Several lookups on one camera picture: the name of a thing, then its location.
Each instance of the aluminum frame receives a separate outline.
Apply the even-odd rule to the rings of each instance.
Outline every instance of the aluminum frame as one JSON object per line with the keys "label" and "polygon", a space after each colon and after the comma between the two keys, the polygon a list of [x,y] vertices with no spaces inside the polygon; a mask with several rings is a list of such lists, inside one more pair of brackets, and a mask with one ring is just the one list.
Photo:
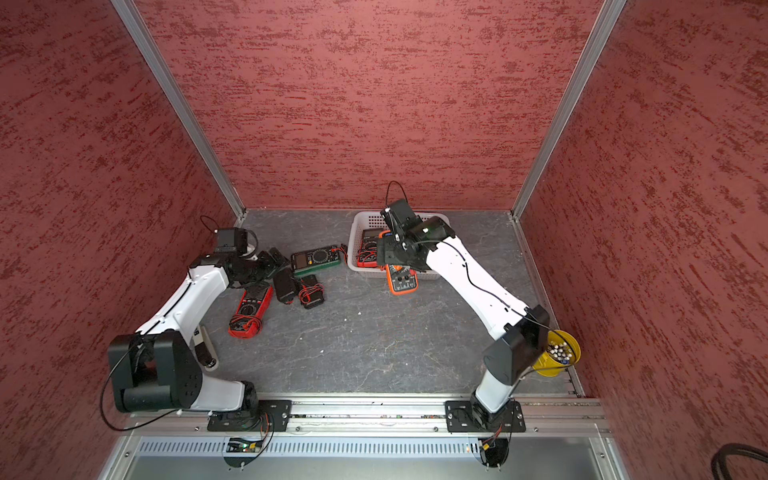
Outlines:
{"label": "aluminum frame", "polygon": [[[301,443],[323,443],[330,439],[411,439],[411,444],[445,442],[476,442],[477,438],[493,432],[449,433],[445,426],[446,400],[466,400],[464,395],[424,394],[413,396],[381,394],[261,394],[262,399],[293,401],[287,431],[275,434],[282,443],[300,439]],[[517,396],[525,415],[526,432],[512,437],[589,438],[595,461],[605,480],[627,480],[623,465],[615,452],[610,430],[599,399],[553,399],[549,397]],[[128,425],[136,425],[153,415],[136,415]],[[100,480],[123,479],[130,471],[134,458],[141,456],[140,447],[146,440],[159,442],[219,441],[222,437],[243,436],[242,432],[208,432],[204,412],[183,412],[169,415],[141,430],[133,430],[118,440],[111,460],[104,467]],[[207,456],[216,455],[207,452]]]}
{"label": "aluminum frame", "polygon": [[125,28],[128,29],[128,33],[134,39],[134,43],[138,47],[144,60],[149,65],[150,70],[157,79],[157,83],[160,84],[163,92],[171,106],[176,111],[181,124],[187,130],[192,142],[194,143],[197,151],[200,152],[201,157],[208,166],[211,175],[214,176],[214,180],[221,189],[221,192],[227,198],[232,211],[235,213],[237,221],[240,221],[245,217],[245,206],[240,196],[237,194],[234,185],[227,176],[227,172],[221,167],[218,157],[214,148],[211,147],[208,138],[205,136],[205,132],[197,119],[194,116],[192,107],[187,102],[184,94],[181,93],[178,83],[173,74],[171,74],[167,63],[163,59],[163,55],[160,53],[160,49],[154,42],[152,35],[144,23],[144,20],[139,13],[136,4],[133,0],[111,0],[114,9],[118,11],[120,19],[125,24]]}
{"label": "aluminum frame", "polygon": [[514,218],[519,220],[525,207],[528,205],[536,184],[547,167],[554,147],[557,145],[565,125],[568,124],[568,119],[578,103],[581,92],[584,91],[584,86],[587,84],[587,80],[589,80],[589,76],[598,62],[608,37],[611,36],[611,31],[614,29],[614,25],[616,25],[616,21],[626,1],[605,0],[605,3],[600,8],[589,38],[587,38],[587,43],[584,44],[584,49],[581,51],[576,68],[574,68],[573,74],[571,74],[571,80],[565,88],[563,98],[560,100],[558,109],[554,113],[552,123],[549,125],[549,129],[547,129],[547,133],[541,143],[541,148],[533,160],[531,171],[528,172],[515,205],[512,207],[512,216]]}

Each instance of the gray floor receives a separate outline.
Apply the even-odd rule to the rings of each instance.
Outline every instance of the gray floor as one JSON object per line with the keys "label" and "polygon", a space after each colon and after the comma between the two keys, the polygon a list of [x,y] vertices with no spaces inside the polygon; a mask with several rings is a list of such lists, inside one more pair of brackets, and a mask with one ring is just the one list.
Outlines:
{"label": "gray floor", "polygon": [[[346,243],[356,211],[251,210],[244,226],[260,249],[291,253]],[[510,293],[536,304],[505,212],[444,212],[475,259]],[[203,319],[220,359],[212,373],[248,380],[260,392],[470,393],[482,377],[491,337],[444,280],[426,280],[393,296],[386,279],[366,279],[346,266],[321,270],[326,302],[305,310],[273,301],[261,334],[235,339],[227,324],[243,295],[228,290]],[[532,375],[518,393],[567,393],[568,374]]]}

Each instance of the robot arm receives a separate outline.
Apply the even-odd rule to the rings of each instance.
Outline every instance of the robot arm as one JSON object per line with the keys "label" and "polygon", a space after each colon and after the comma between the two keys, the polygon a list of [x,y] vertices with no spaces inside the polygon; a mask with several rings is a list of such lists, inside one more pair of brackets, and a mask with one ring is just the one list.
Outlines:
{"label": "robot arm", "polygon": [[483,352],[487,370],[472,397],[475,421],[489,424],[507,404],[522,372],[544,352],[549,315],[541,306],[529,309],[499,285],[439,217],[422,221],[405,200],[389,205],[382,215],[392,235],[379,241],[379,262],[440,273],[493,338]]}
{"label": "robot arm", "polygon": [[255,415],[253,386],[205,375],[189,348],[194,330],[228,287],[248,288],[271,278],[288,260],[277,249],[248,252],[247,232],[217,231],[218,245],[190,265],[170,299],[132,335],[117,336],[108,349],[114,401],[121,412],[190,409]]}

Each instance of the orange multimeter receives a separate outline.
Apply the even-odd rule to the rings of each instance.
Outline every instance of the orange multimeter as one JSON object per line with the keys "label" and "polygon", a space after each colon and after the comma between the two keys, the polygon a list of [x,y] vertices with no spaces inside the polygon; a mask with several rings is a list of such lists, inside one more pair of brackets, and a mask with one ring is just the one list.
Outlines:
{"label": "orange multimeter", "polygon": [[402,265],[387,265],[386,280],[389,291],[395,295],[405,295],[419,289],[416,272]]}

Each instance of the yellow cup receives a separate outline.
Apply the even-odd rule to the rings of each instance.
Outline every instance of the yellow cup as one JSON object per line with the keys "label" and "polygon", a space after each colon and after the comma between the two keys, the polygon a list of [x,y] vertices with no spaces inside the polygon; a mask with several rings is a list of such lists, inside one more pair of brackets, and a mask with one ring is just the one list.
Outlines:
{"label": "yellow cup", "polygon": [[[573,347],[573,361],[571,362],[573,365],[581,358],[581,347],[570,333],[564,332],[563,330],[552,330],[547,334],[547,343],[548,345],[560,345],[563,343],[563,338],[565,338]],[[557,376],[560,374],[560,372],[565,370],[565,368],[559,369],[553,367],[565,367],[565,365],[553,359],[552,355],[547,352],[542,353],[541,356],[538,357],[538,360],[536,360],[536,363],[533,364],[533,370],[536,370],[541,376]]]}

